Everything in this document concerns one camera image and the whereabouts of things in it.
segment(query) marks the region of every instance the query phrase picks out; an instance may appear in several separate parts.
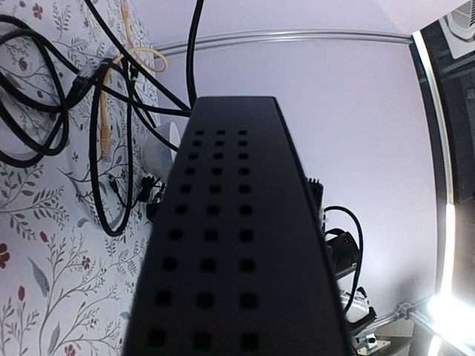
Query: bright light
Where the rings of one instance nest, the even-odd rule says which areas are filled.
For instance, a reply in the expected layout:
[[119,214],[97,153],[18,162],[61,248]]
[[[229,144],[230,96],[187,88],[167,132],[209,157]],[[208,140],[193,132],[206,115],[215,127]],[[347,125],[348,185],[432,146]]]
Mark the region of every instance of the bright light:
[[441,344],[440,337],[438,337],[437,335],[432,337],[432,341],[430,342],[429,352],[427,353],[427,356],[437,356],[439,354],[440,344]]
[[447,204],[445,208],[445,253],[442,284],[440,293],[450,295],[452,292],[453,260],[455,257],[455,206]]
[[450,343],[475,345],[475,309],[450,295],[433,297],[428,305],[433,330]]

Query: cable bundle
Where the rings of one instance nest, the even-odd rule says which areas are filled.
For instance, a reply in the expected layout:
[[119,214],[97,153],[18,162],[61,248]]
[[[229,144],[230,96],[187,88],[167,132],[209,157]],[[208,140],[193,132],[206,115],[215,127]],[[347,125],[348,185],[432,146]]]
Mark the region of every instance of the cable bundle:
[[[15,85],[10,82],[10,80],[3,74],[0,73],[0,86],[10,94],[16,101],[32,108],[36,111],[49,114],[58,114],[57,118],[51,132],[47,135],[43,143],[38,143],[33,138],[28,136],[27,133],[21,128],[21,126],[15,121],[15,119],[10,115],[4,104],[0,100],[0,118],[5,122],[7,127],[12,131],[12,133],[20,139],[20,141],[31,149],[35,155],[29,159],[17,159],[14,158],[5,152],[0,151],[0,161],[11,165],[17,168],[28,168],[34,166],[40,161],[44,156],[56,156],[62,152],[68,142],[69,135],[69,117],[68,111],[74,106],[78,105],[83,98],[86,96],[88,91],[94,86],[94,95],[93,102],[91,106],[91,126],[89,129],[89,163],[91,167],[91,185],[94,197],[94,204],[96,206],[96,212],[99,217],[100,224],[104,231],[112,236],[116,237],[121,235],[128,223],[128,218],[130,217],[131,209],[134,204],[132,201],[133,194],[133,184],[134,184],[134,171],[133,171],[133,151],[132,151],[132,132],[131,132],[131,117],[132,110],[136,113],[139,120],[150,130],[150,132],[159,139],[164,145],[170,149],[177,151],[177,147],[172,145],[168,140],[162,137],[159,133],[155,131],[155,123],[151,117],[150,113],[162,113],[165,115],[175,115],[175,116],[190,116],[190,107],[178,99],[171,91],[169,91],[164,85],[162,85],[155,77],[150,74],[141,64],[143,60],[137,55],[137,52],[140,51],[154,51],[152,49],[144,48],[134,48],[133,43],[131,42],[130,34],[130,24],[128,23],[128,7],[125,5],[122,10],[124,12],[126,31],[128,34],[129,44],[132,47],[127,51],[124,46],[119,42],[119,40],[111,32],[111,29],[108,28],[107,24],[104,22],[100,14],[97,12],[91,0],[85,0],[86,5],[89,10],[92,12],[93,16],[99,23],[99,26],[104,30],[105,34],[112,41],[114,46],[120,52],[120,56],[113,59],[104,59],[99,67],[84,66],[82,68],[77,68],[73,65],[68,59],[66,59],[44,36],[37,33],[35,30],[32,30],[27,24],[23,21],[18,20],[12,16],[0,15],[0,22],[7,23],[15,26],[16,28],[9,33],[0,36],[0,45],[3,45],[5,42],[19,37],[26,37],[33,41],[36,48],[38,49],[45,66],[53,80],[53,85],[56,89],[59,104],[58,105],[46,105],[41,102],[38,102],[35,99],[30,98],[26,94],[18,90]],[[195,10],[195,15],[193,18],[193,23],[190,29],[190,37],[193,39],[189,50],[192,52],[194,50],[194,39],[196,39],[197,26],[200,18],[201,8],[203,7],[203,0],[197,2],[197,9]],[[53,60],[51,55],[56,57],[68,70],[76,74],[76,78],[73,81],[71,89],[68,91],[68,94],[65,94],[61,82],[59,81],[59,74],[56,72],[56,69],[53,65]],[[165,69],[168,65],[164,57],[160,57],[165,62]],[[191,106],[196,100],[196,89],[194,88],[194,78],[193,78],[193,55],[187,56],[187,84],[193,85],[193,88],[189,87],[189,93],[193,93],[190,96]],[[123,77],[126,83],[127,96],[122,95],[121,93],[116,92],[115,90],[107,86],[108,78],[111,75],[111,71],[115,70]],[[175,109],[166,109],[166,108],[156,108],[154,106],[146,105],[143,103],[139,97],[138,92],[135,89],[135,82],[139,74],[143,75],[153,86],[155,86],[159,91],[161,91],[168,99],[170,99],[179,110]],[[128,184],[127,184],[127,197],[125,200],[125,213],[122,218],[121,223],[116,229],[112,229],[108,223],[105,216],[105,209],[102,204],[101,192],[99,189],[99,172],[97,167],[97,146],[96,146],[96,135],[97,135],[97,125],[99,123],[99,107],[101,108],[101,117],[103,124],[107,124],[107,109],[105,107],[105,95],[109,94],[115,98],[125,102],[127,104],[127,117],[126,117],[126,126],[127,126],[127,149],[128,149]],[[110,152],[110,132],[108,132],[108,125],[102,125],[103,130],[101,132],[102,138],[102,152],[103,157],[107,158],[108,152]],[[61,132],[61,137],[59,138],[59,143],[56,147],[51,147],[59,132]],[[151,187],[142,187],[142,191],[139,193],[136,201],[143,201],[145,197],[148,197],[150,194],[149,189]]]

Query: metal rail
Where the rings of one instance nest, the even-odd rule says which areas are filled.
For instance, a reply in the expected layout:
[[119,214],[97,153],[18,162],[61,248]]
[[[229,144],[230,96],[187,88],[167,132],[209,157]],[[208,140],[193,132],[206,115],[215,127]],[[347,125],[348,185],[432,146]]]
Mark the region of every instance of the metal rail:
[[[229,48],[253,43],[300,42],[318,39],[385,42],[398,45],[412,43],[410,36],[398,33],[370,32],[360,30],[265,30],[224,35],[207,36],[197,39],[195,51]],[[178,56],[186,53],[186,41],[155,46],[166,56]]]

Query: black device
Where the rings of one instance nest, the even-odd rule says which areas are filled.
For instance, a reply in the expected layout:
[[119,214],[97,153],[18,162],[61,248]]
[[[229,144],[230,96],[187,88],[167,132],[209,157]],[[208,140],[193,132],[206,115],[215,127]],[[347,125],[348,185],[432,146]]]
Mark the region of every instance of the black device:
[[330,259],[337,280],[356,270],[360,251],[349,232],[342,232],[328,240],[327,245],[330,247]]
[[125,356],[351,355],[321,222],[272,97],[193,108]]

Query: leaf pattern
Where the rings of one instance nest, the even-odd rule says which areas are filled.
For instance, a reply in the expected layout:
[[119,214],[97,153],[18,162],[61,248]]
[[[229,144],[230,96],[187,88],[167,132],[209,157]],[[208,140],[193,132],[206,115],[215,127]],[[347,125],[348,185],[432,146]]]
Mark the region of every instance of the leaf pattern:
[[[120,1],[95,2],[126,43]],[[134,44],[150,47],[134,2],[128,0]],[[118,54],[83,0],[0,0],[0,12],[38,30],[77,67]],[[142,57],[153,64],[153,56]],[[74,75],[54,58],[53,63],[67,90]],[[48,69],[31,40],[18,38],[1,45],[0,71],[28,96],[49,105],[58,102]],[[118,75],[113,74],[111,83],[125,93]],[[145,103],[157,103],[156,89],[143,76],[137,91]],[[39,113],[7,94],[1,100],[25,132],[44,142],[57,115]],[[0,244],[8,246],[8,261],[0,268],[0,356],[121,355],[150,224],[139,203],[120,238],[106,236],[99,227],[88,164],[91,103],[92,92],[69,111],[70,139],[60,155],[45,157],[28,169],[0,163]],[[98,164],[100,191],[112,222],[123,208],[111,193],[107,175],[116,177],[123,197],[127,189],[126,106],[108,96],[108,111],[113,153],[110,162],[98,159]],[[158,115],[154,120],[160,123]],[[132,129],[135,197],[144,175],[140,145],[148,133],[136,117]],[[0,120],[0,149],[30,152],[9,138]]]

